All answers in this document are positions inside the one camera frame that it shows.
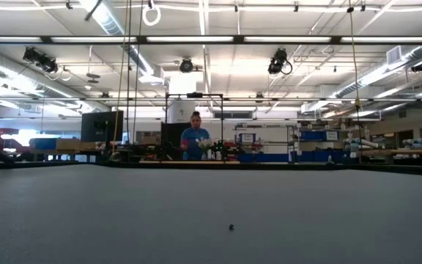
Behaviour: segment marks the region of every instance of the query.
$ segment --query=cable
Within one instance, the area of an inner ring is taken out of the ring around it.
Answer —
[[[131,42],[131,17],[132,17],[131,14],[132,14],[132,11],[133,11],[133,9],[131,8],[131,1],[130,1],[129,11],[130,11],[130,17],[129,17],[129,22],[128,22],[129,23],[128,43]],[[130,53],[130,50],[131,50],[131,45],[128,45],[128,54]],[[131,71],[130,70],[130,67],[131,67],[130,62],[131,62],[131,59],[128,58],[128,65],[127,65],[128,73],[127,73],[127,81],[126,81],[127,82],[126,83],[126,87],[127,87],[126,98],[128,98],[126,100],[126,133],[127,133],[127,138],[128,138],[128,144],[131,144],[131,140],[130,140],[130,71]]]
[[[359,120],[359,109],[360,109],[360,100],[359,100],[359,83],[358,83],[358,64],[356,63],[356,45],[355,45],[355,33],[354,33],[354,23],[352,22],[352,10],[353,7],[351,5],[351,0],[349,0],[349,20],[351,24],[351,43],[352,43],[352,59],[355,64],[355,84],[356,84],[356,100],[355,100],[355,107],[356,107],[356,115],[358,116],[358,128],[359,128],[359,144],[360,144],[360,156],[359,156],[359,164],[363,163],[363,140],[361,137],[361,130],[360,130],[360,120]]]
[[[142,29],[143,23],[142,20],[139,21],[139,35],[141,36],[141,29]],[[138,45],[138,54],[141,49],[141,46]],[[136,133],[136,106],[137,106],[137,98],[138,98],[138,71],[139,67],[136,67],[136,85],[135,85],[135,112],[133,116],[133,135]]]
[[[128,9],[126,9],[126,17],[125,17],[125,27],[124,27],[124,29],[126,29],[127,22],[128,22]],[[123,44],[122,44],[122,47],[125,47],[126,33],[127,32],[125,30],[125,33],[123,34]],[[115,139],[116,139],[116,132],[118,131],[118,112],[119,112],[119,105],[120,105],[120,93],[122,92],[122,77],[123,77],[123,64],[124,64],[124,62],[125,62],[125,51],[122,49],[122,66],[120,67],[120,80],[119,80],[119,87],[118,87],[118,97],[116,99],[116,116],[115,116],[115,130],[114,130],[114,146],[112,147],[112,153],[115,153]]]
[[[153,22],[147,19],[147,13],[151,10],[155,10],[157,12],[157,16]],[[160,14],[160,8],[154,5],[153,0],[149,0],[148,6],[143,9],[142,18],[143,18],[144,23],[148,26],[154,26],[155,24],[159,23],[160,19],[162,18],[162,15]]]

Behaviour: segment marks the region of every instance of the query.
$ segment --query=box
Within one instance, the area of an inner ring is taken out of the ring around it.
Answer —
[[[97,149],[97,145],[95,144],[95,142],[81,142],[79,144],[79,150],[80,151],[96,150],[96,149]]]
[[[56,150],[79,150],[81,140],[79,139],[57,139]]]
[[[156,136],[143,136],[141,144],[157,144],[158,138]]]

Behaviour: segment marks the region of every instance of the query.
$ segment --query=black monitor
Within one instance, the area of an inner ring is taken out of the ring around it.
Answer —
[[[121,141],[123,134],[123,111],[118,111],[115,133],[116,111],[83,114],[81,122],[82,142]]]

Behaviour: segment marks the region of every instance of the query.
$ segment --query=spotlight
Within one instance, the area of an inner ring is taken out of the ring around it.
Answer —
[[[422,72],[422,63],[420,65],[416,65],[416,66],[411,67],[411,71],[414,72],[414,73]]]
[[[291,70],[287,73],[283,69],[289,65]],[[270,66],[268,66],[268,73],[271,75],[283,73],[284,75],[289,75],[292,73],[292,64],[287,61],[287,52],[285,48],[279,48],[273,58],[271,58]]]
[[[58,71],[56,59],[37,52],[35,48],[26,48],[26,52],[23,54],[22,59],[31,64],[34,63],[46,73],[55,73]]]
[[[193,70],[193,63],[190,58],[183,58],[182,63],[180,64],[180,71],[182,73],[191,73]]]
[[[260,92],[257,92],[256,97],[255,98],[264,98],[263,94]],[[263,103],[262,100],[256,100],[255,103]]]

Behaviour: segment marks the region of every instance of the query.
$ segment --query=ventilation duct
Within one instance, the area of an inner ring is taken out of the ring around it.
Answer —
[[[91,11],[97,3],[97,0],[79,0],[81,5],[87,10]],[[99,7],[95,10],[92,17],[97,21],[105,33],[111,36],[123,37],[125,29],[119,23],[119,19],[115,16],[113,8],[110,6],[109,1],[104,0]],[[121,45],[120,48],[128,54],[130,59],[138,66],[141,74],[145,76],[153,76],[155,69],[152,64],[148,63],[146,59],[138,52],[138,49],[129,44]]]
[[[361,73],[358,76],[357,86],[355,78],[350,79],[349,81],[340,85],[336,92],[334,92],[330,97],[342,98],[345,95],[356,91],[357,88],[362,89],[394,74],[398,70],[405,69],[406,67],[411,67],[420,63],[422,63],[422,46],[413,48],[410,52],[402,55],[400,60],[394,62],[391,65],[385,61],[380,62],[377,64],[377,66],[371,67],[368,71]],[[301,107],[301,111],[315,111],[326,104],[328,103],[324,101],[313,102],[307,105],[303,105]]]
[[[55,92],[60,97],[65,98],[83,98],[85,95],[80,92],[76,92],[71,88],[68,88],[56,81],[47,79],[44,75],[41,75],[31,69],[24,69],[23,65],[19,65],[10,59],[7,59],[0,55],[0,75],[4,78],[11,79],[11,82],[20,89],[22,92],[29,92],[33,94],[40,93],[38,87],[45,87],[50,91]],[[86,102],[90,107],[97,111],[110,111],[111,109],[102,103],[98,102]]]

